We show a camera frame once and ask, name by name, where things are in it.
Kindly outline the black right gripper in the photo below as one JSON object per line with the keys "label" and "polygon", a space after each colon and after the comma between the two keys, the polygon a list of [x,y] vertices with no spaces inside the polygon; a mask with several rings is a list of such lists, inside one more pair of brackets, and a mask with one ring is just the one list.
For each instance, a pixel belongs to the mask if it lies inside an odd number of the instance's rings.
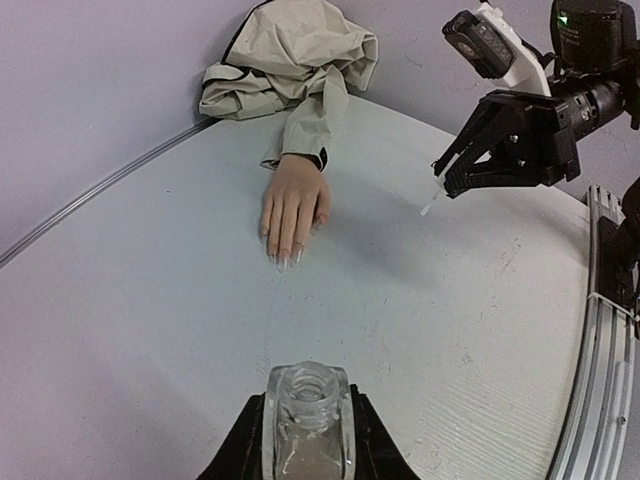
{"label": "black right gripper", "polygon": [[534,187],[581,173],[577,144],[626,114],[639,127],[639,37],[625,1],[555,1],[553,49],[541,54],[506,22],[514,62],[434,163],[446,196]]}

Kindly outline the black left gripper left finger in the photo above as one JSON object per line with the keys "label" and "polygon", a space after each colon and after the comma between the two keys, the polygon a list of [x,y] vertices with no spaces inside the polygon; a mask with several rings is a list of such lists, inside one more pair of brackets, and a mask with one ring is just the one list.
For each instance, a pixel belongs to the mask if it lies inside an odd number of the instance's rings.
{"label": "black left gripper left finger", "polygon": [[198,480],[262,478],[262,430],[265,394],[252,395]]}

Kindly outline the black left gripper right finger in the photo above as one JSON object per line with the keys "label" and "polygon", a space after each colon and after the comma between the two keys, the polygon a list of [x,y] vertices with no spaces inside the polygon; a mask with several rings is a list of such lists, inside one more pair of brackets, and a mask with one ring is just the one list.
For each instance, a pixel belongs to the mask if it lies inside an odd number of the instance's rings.
{"label": "black left gripper right finger", "polygon": [[354,413],[357,480],[417,480],[368,396],[350,385]]}

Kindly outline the white nail polish brush cap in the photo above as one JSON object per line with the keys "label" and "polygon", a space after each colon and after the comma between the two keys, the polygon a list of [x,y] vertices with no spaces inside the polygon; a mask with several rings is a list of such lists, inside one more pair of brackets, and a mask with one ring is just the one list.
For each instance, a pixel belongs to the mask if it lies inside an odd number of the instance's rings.
{"label": "white nail polish brush cap", "polygon": [[420,212],[422,216],[426,216],[429,213],[429,211],[431,210],[431,208],[439,198],[445,197],[447,195],[446,188],[445,188],[446,174],[448,173],[449,169],[454,165],[454,163],[457,161],[458,158],[459,158],[459,154],[454,154],[452,159],[449,160],[447,164],[444,166],[441,173],[435,176],[435,180],[434,180],[435,190],[433,191],[431,198],[429,199],[427,204],[422,208]]}

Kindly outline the clear nail polish bottle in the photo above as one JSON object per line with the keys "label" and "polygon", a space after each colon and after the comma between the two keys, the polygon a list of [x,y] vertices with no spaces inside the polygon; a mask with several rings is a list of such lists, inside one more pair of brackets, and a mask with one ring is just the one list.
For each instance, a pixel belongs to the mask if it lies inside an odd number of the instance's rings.
{"label": "clear nail polish bottle", "polygon": [[314,361],[273,368],[261,451],[264,479],[353,479],[356,429],[346,371]]}

